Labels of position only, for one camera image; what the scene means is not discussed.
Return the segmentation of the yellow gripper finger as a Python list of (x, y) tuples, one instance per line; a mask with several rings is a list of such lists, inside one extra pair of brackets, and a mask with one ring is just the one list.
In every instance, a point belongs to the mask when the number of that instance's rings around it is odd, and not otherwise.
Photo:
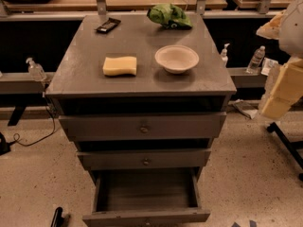
[(303, 97), (303, 59), (290, 58), (283, 65), (275, 64), (265, 83), (265, 94), (258, 105), (259, 113), (279, 119)]

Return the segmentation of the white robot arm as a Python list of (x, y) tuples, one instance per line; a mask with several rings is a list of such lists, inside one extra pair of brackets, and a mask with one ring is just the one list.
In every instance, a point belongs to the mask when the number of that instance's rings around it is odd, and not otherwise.
[(261, 114), (279, 119), (303, 97), (303, 0), (294, 0), (285, 10), (257, 30), (257, 35), (278, 40), (281, 51), (291, 57), (270, 72), (276, 80), (266, 90)]

